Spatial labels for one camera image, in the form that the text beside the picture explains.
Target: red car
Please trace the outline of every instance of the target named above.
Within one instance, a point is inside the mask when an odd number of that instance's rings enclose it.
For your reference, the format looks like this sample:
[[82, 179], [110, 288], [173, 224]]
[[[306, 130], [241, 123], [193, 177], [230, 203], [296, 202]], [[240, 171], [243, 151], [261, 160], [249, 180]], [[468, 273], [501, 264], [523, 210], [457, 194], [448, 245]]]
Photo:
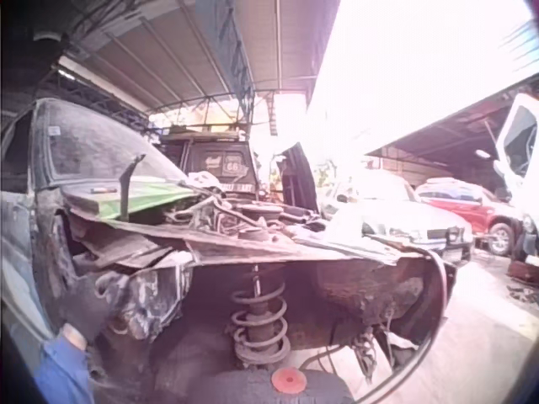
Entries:
[[522, 214], [487, 189], [454, 178], [431, 178], [416, 189], [425, 203], [466, 219], [493, 254], [510, 254], [520, 233]]

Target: shock absorber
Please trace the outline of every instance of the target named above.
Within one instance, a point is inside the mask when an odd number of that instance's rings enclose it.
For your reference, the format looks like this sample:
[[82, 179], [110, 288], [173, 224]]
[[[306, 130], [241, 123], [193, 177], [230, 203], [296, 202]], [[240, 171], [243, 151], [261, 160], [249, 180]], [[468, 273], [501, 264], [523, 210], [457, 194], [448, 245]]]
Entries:
[[[280, 362], [291, 351], [290, 340], [286, 336], [288, 323], [283, 317], [287, 305], [281, 296], [285, 284], [280, 282], [274, 290], [264, 293], [260, 276], [263, 273], [258, 265], [254, 265], [250, 273], [253, 290], [232, 293], [234, 303], [247, 307], [247, 310], [232, 315], [232, 323], [237, 326], [233, 334], [236, 355], [246, 365], [255, 366]], [[278, 302], [278, 309], [270, 309], [272, 302]]]

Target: glove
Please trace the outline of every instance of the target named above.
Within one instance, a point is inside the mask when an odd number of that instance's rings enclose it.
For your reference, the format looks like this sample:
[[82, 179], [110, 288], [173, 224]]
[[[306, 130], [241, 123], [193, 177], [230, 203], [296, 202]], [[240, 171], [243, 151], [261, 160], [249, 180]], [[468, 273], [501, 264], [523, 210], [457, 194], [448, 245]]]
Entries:
[[73, 280], [61, 298], [61, 317], [91, 343], [123, 306], [129, 277], [90, 273]]

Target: wheel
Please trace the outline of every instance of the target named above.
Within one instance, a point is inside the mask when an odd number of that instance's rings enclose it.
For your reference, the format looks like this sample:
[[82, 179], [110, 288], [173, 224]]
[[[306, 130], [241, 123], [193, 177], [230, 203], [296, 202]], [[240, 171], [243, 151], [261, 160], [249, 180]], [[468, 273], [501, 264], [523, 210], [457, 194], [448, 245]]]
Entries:
[[337, 375], [303, 370], [307, 387], [297, 394], [278, 392], [268, 370], [235, 370], [202, 380], [187, 404], [351, 404], [348, 386]]
[[515, 233], [509, 225], [497, 223], [488, 231], [488, 248], [494, 255], [505, 256], [511, 252], [515, 243]]

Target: black wire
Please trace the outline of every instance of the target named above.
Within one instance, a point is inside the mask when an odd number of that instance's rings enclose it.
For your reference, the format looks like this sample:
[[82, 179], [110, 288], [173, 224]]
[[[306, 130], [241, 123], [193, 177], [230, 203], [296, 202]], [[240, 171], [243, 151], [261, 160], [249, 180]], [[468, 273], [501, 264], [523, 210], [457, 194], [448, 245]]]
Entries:
[[[370, 404], [377, 404], [378, 402], [385, 399], [387, 396], [392, 394], [398, 387], [400, 387], [404, 381], [410, 377], [410, 375], [423, 363], [424, 359], [427, 357], [427, 354], [429, 353], [430, 349], [432, 348], [432, 345], [434, 344], [434, 341], [436, 340], [436, 337], [438, 335], [438, 331], [440, 330], [441, 323], [444, 318], [444, 312], [446, 311], [447, 306], [447, 278], [446, 278], [446, 269], [444, 267], [444, 263], [441, 260], [440, 256], [436, 254], [435, 252], [431, 252], [428, 250], [424, 250], [423, 248], [419, 247], [413, 247], [413, 249], [416, 249], [417, 251], [424, 253], [426, 255], [429, 255], [435, 262], [436, 267], [438, 269], [438, 273], [440, 275], [440, 281], [441, 281], [441, 305], [440, 305], [440, 314], [438, 318], [438, 324], [436, 328], [430, 333], [430, 335], [425, 339], [425, 341], [419, 346], [418, 350], [414, 354], [414, 356], [410, 359], [408, 362], [408, 366], [403, 366], [399, 370], [397, 370], [394, 374], [392, 374], [389, 378], [384, 380], [380, 385], [378, 385], [375, 389], [370, 391], [365, 396], [361, 397], [360, 399], [354, 401], [354, 404], [360, 404], [365, 403], [368, 399], [372, 398], [377, 392], [381, 391], [383, 388], [387, 387], [392, 381], [394, 381], [398, 376], [403, 374], [403, 378], [401, 380], [398, 380], [393, 387], [390, 387], [386, 393], [384, 393], [379, 398], [375, 399], [374, 401], [370, 402]], [[417, 359], [417, 362], [412, 365], [411, 367], [409, 364], [411, 364], [415, 359]]]

